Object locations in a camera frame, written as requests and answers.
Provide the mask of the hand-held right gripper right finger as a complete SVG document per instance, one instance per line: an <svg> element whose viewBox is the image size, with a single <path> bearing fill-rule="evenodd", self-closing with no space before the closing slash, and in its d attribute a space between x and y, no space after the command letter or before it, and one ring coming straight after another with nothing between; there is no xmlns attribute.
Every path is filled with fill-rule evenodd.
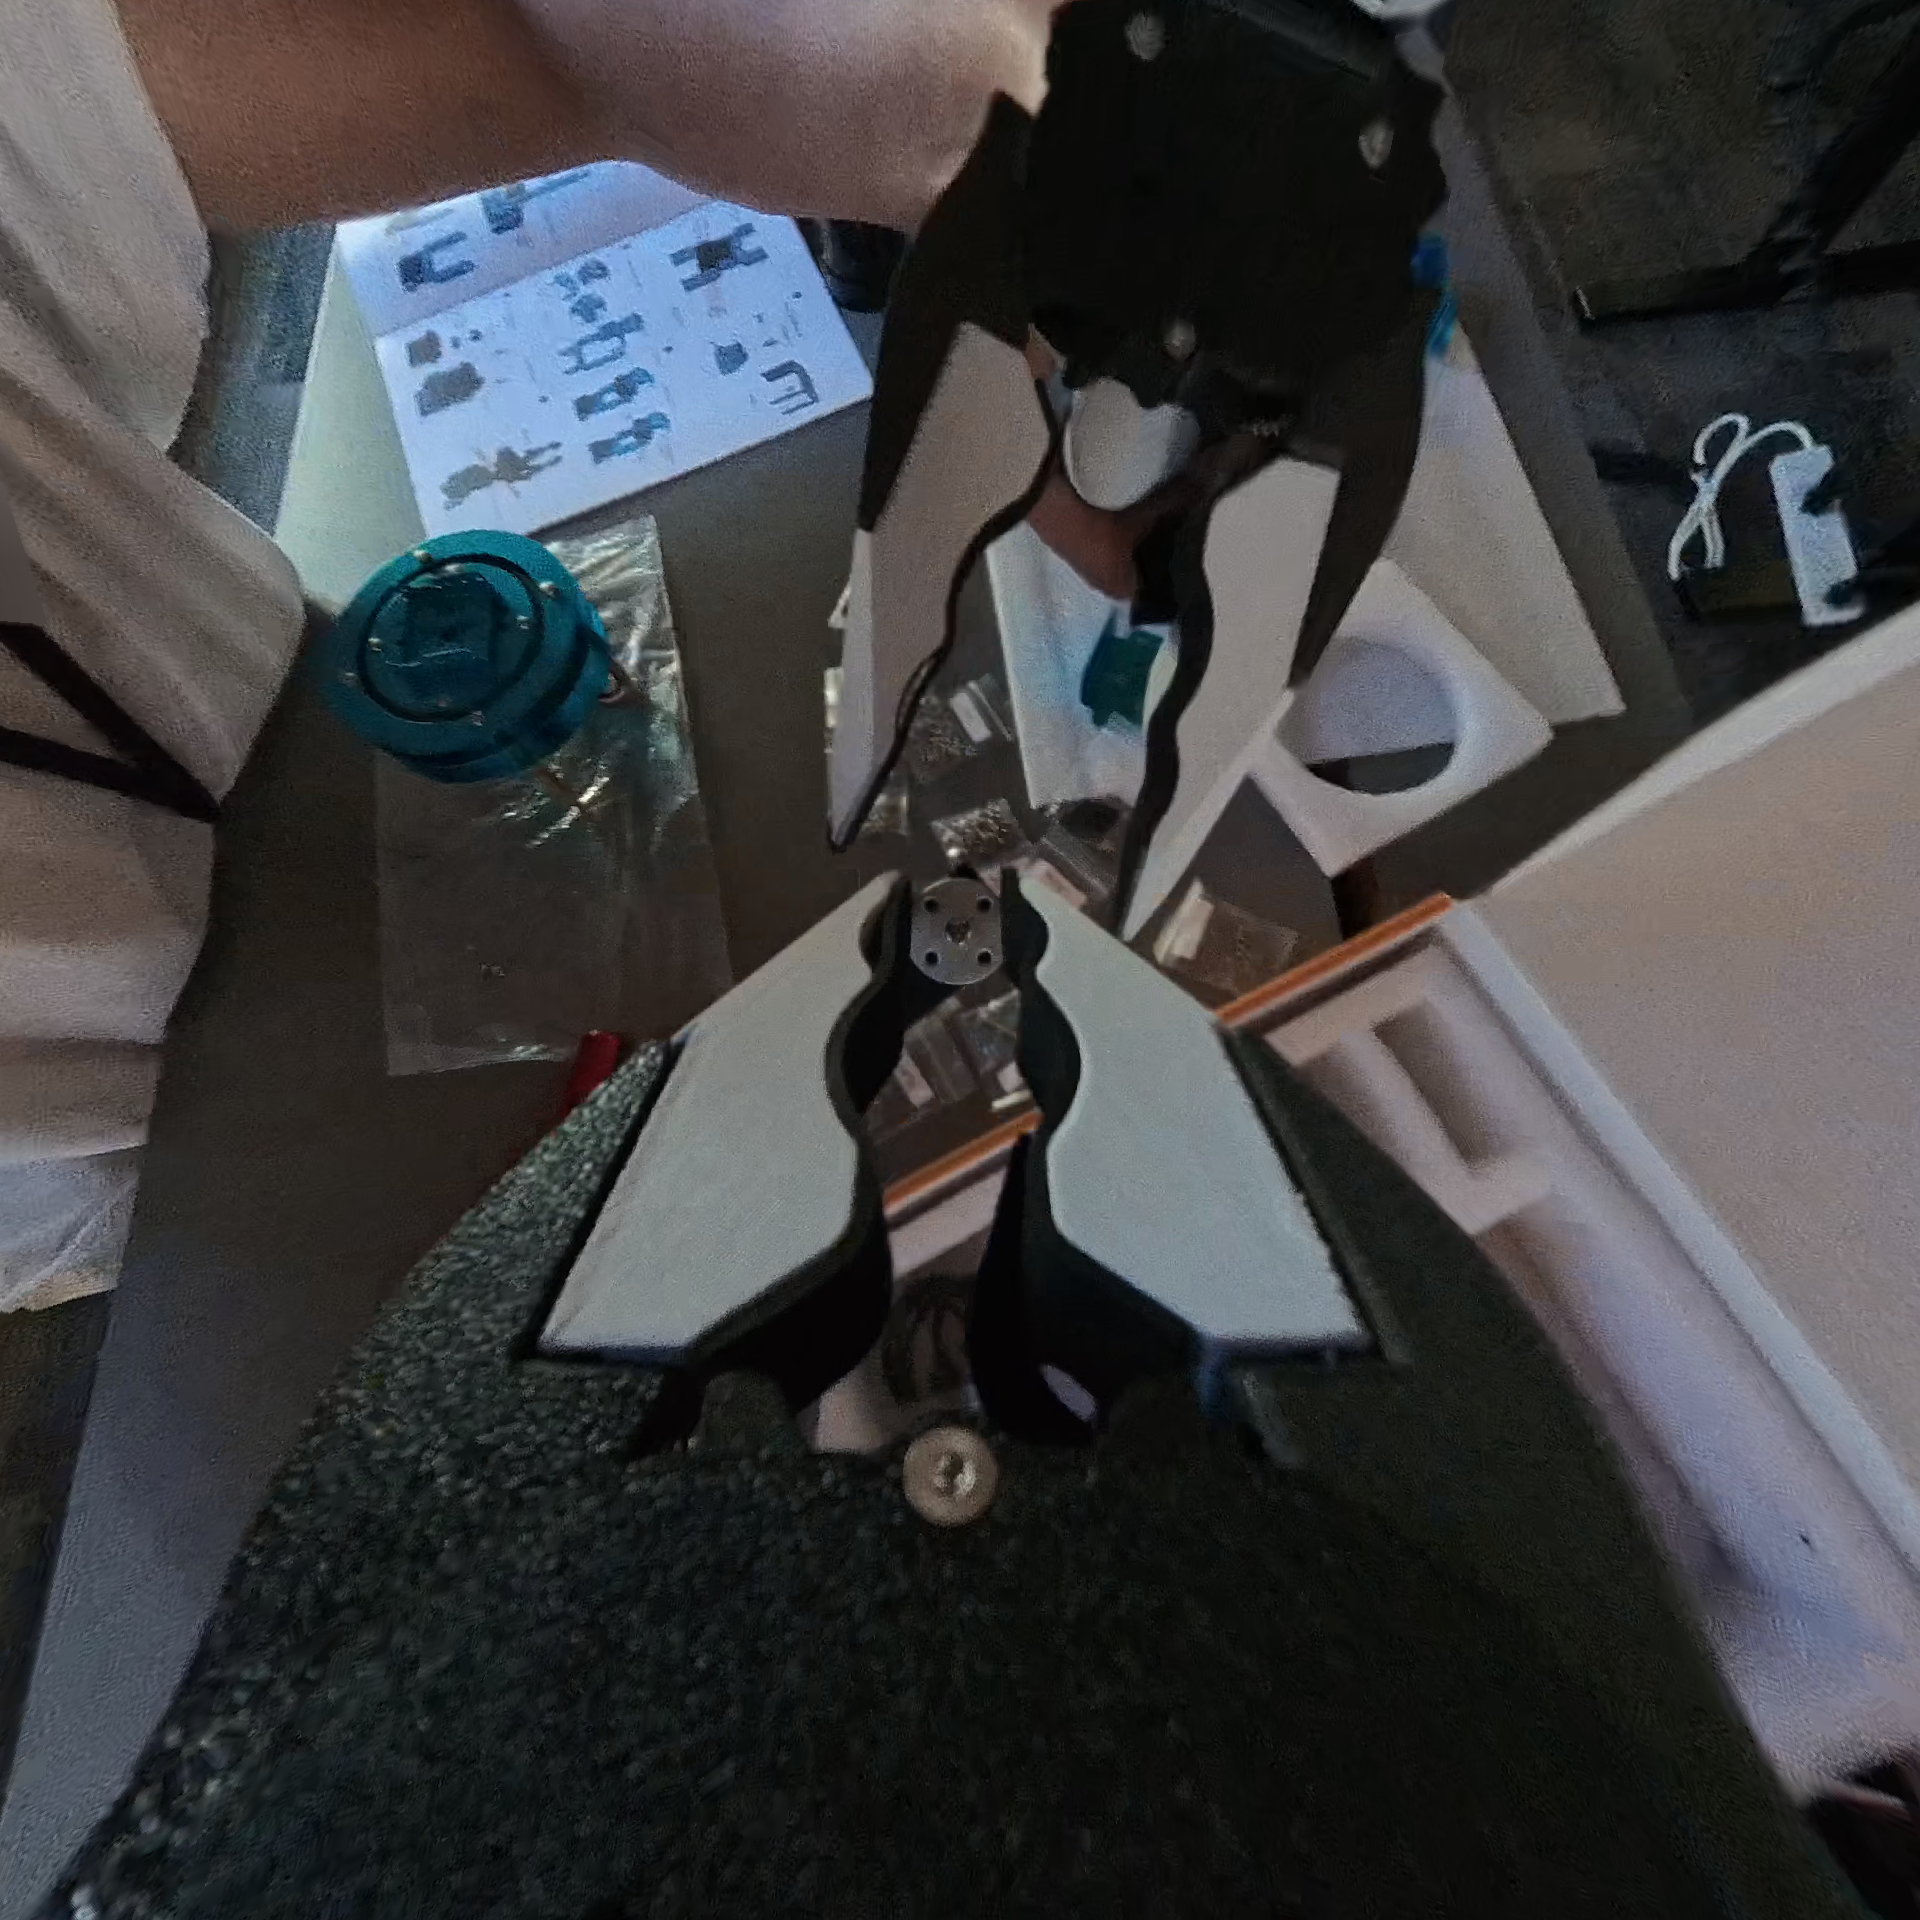
<svg viewBox="0 0 1920 1920"><path fill-rule="evenodd" d="M1336 1243L1233 1038L1047 888L1001 876L1010 1152L974 1282L974 1388L1034 1442L1089 1440L1130 1385L1207 1403L1243 1363L1373 1350Z"/></svg>

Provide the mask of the grey desk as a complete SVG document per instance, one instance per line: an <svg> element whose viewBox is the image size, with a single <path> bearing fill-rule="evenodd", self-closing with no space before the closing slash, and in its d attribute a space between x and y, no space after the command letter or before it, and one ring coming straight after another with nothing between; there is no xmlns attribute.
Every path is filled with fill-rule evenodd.
<svg viewBox="0 0 1920 1920"><path fill-rule="evenodd" d="M324 766L213 860L149 1225L317 1349L79 1498L33 1679L103 1708L24 1916L1714 1916L1790 1812L1547 1343L1417 1186L1357 1253L1373 1350L817 1453L847 1368L541 1360L671 1050L639 1050L399 1285L360 1175L370 789Z"/></svg>

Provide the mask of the black servo with silver horn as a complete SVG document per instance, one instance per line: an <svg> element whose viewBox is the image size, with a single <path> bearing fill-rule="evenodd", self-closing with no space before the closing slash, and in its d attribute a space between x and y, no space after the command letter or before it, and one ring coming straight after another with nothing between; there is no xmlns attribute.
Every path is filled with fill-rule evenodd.
<svg viewBox="0 0 1920 1920"><path fill-rule="evenodd" d="M996 882L963 866L909 888L899 908L906 1026L984 1002L1013 985Z"/></svg>

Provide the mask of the person's left forearm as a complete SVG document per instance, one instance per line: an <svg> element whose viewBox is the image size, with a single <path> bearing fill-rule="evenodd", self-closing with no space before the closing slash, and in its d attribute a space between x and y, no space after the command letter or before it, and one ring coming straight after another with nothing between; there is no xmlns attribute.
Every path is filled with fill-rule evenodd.
<svg viewBox="0 0 1920 1920"><path fill-rule="evenodd" d="M553 38L541 2L116 2L203 223L223 238L350 219L491 182L636 159L716 192Z"/></svg>

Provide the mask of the white foam cutout piece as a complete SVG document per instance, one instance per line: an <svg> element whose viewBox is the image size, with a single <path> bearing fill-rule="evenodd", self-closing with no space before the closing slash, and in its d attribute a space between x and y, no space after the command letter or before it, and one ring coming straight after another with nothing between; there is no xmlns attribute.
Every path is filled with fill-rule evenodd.
<svg viewBox="0 0 1920 1920"><path fill-rule="evenodd" d="M1249 779L1334 876L1446 818L1551 743L1523 700L1396 562L1369 569ZM1440 770L1384 793L1334 785L1334 760L1446 746Z"/></svg>

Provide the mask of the black chest harness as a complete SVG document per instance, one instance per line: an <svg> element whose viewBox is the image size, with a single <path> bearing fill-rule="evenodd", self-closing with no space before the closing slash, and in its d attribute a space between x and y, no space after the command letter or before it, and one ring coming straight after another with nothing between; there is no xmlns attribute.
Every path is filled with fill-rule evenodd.
<svg viewBox="0 0 1920 1920"><path fill-rule="evenodd" d="M99 753L3 725L4 768L134 800L189 823L213 826L220 820L217 798L43 625L3 620L3 650L104 743Z"/></svg>

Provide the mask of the white power strip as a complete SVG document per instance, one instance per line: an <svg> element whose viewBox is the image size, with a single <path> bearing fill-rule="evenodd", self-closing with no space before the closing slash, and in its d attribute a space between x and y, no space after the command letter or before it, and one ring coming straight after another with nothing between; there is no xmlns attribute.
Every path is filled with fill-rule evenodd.
<svg viewBox="0 0 1920 1920"><path fill-rule="evenodd" d="M1863 610L1860 558L1831 488L1833 469L1831 445L1804 436L1769 463L1787 583L1810 630L1849 625Z"/></svg>

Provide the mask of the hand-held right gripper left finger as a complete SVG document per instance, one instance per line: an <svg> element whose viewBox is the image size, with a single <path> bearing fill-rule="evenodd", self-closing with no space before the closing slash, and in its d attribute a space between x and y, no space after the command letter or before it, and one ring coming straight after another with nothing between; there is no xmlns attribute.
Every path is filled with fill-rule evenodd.
<svg viewBox="0 0 1920 1920"><path fill-rule="evenodd" d="M891 1300L847 1058L889 985L883 873L679 1033L537 1330L541 1360L854 1368Z"/></svg>

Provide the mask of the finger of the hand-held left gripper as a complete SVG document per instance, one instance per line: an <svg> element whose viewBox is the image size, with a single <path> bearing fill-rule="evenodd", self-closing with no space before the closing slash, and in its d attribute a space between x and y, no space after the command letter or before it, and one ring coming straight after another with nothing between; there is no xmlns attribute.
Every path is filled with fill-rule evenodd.
<svg viewBox="0 0 1920 1920"><path fill-rule="evenodd" d="M1144 682L1114 898L1123 939L1183 879L1281 716L1336 486L1334 465L1274 459L1174 536L1180 616Z"/></svg>
<svg viewBox="0 0 1920 1920"><path fill-rule="evenodd" d="M833 849L860 833L950 650L957 589L1027 512L1051 452L1020 340L964 320L933 348L889 322L844 583L826 813Z"/></svg>

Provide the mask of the blue U bracket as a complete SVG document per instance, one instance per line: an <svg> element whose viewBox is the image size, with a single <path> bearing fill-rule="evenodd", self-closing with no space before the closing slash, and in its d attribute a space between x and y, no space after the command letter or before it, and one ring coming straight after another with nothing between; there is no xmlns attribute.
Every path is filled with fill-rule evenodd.
<svg viewBox="0 0 1920 1920"><path fill-rule="evenodd" d="M1106 616L1080 676L1080 705L1096 729L1143 729L1169 643L1161 625L1139 625L1120 609Z"/></svg>

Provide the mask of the white instruction booklet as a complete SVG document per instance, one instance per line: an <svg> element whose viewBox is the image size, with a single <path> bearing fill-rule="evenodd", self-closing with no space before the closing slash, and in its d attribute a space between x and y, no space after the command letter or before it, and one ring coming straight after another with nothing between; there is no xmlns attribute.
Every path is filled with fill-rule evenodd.
<svg viewBox="0 0 1920 1920"><path fill-rule="evenodd" d="M533 536L870 396L793 219L591 162L344 219L423 532Z"/></svg>

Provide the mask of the person's left hand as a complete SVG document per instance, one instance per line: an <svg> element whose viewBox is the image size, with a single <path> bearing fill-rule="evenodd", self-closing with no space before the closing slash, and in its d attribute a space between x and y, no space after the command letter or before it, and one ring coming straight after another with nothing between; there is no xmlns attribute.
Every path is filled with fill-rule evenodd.
<svg viewBox="0 0 1920 1920"><path fill-rule="evenodd" d="M989 109L1036 110L1060 2L791 2L773 132L796 173L783 209L917 235Z"/></svg>

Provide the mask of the large clear plastic bag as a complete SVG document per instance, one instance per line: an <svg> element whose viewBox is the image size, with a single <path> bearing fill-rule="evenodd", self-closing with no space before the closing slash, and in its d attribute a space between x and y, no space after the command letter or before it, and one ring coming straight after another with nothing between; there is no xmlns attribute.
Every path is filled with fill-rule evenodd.
<svg viewBox="0 0 1920 1920"><path fill-rule="evenodd" d="M651 515L550 542L626 675L539 768L444 782L377 753L390 1075L563 1063L674 1033L730 985L681 655Z"/></svg>

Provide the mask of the orange and white cardboard box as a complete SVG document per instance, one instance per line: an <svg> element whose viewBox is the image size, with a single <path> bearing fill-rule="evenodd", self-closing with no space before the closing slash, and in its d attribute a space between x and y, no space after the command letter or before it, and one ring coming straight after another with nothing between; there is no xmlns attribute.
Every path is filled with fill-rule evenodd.
<svg viewBox="0 0 1920 1920"><path fill-rule="evenodd" d="M1916 609L1719 716L1413 928L1451 912L1493 930L1689 1179L1807 1265L1819 1302L1853 1273L1841 1336L1880 1360L1916 1326ZM1239 1032L1237 1049L1323 1229L1380 1235L1413 1178L1266 1042ZM1443 1229L1446 1252L1467 1243L1483 1253ZM1916 1835L1916 1758L1787 1788Z"/></svg>

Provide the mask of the teal round robot base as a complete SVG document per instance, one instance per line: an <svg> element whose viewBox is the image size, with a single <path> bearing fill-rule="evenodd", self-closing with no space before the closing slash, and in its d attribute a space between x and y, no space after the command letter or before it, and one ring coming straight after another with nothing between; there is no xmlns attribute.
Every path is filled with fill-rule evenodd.
<svg viewBox="0 0 1920 1920"><path fill-rule="evenodd" d="M321 630L313 675L343 725L399 768L480 785L553 760L611 690L613 659L544 542L457 532L370 570Z"/></svg>

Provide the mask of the white foam insert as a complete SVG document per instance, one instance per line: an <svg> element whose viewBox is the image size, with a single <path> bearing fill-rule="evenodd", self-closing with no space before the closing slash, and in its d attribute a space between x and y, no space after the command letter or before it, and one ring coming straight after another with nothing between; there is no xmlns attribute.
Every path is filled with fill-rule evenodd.
<svg viewBox="0 0 1920 1920"><path fill-rule="evenodd" d="M1216 1008L1466 1229L1593 1403L1763 1750L1814 1790L1916 1758L1916 1360L1839 1335L1456 908Z"/></svg>

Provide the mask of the spread of hardware bags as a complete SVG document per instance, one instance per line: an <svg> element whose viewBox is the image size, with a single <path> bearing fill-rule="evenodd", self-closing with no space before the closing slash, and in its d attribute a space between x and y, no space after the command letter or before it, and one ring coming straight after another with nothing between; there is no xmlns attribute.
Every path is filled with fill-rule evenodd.
<svg viewBox="0 0 1920 1920"><path fill-rule="evenodd" d="M917 712L909 746L860 829L879 852L910 855L917 886L974 873L994 893L1001 873L1054 890L1100 920L1110 906L1124 829L1120 800L1026 803L1010 695L994 669L940 686ZM1304 958L1301 930L1189 876L1143 943L1144 958L1206 1002L1227 1002ZM899 1063L867 1109L877 1139L969 1103L1001 1116L1026 1103L1016 1069L1016 990L1001 966L974 962L917 1019Z"/></svg>

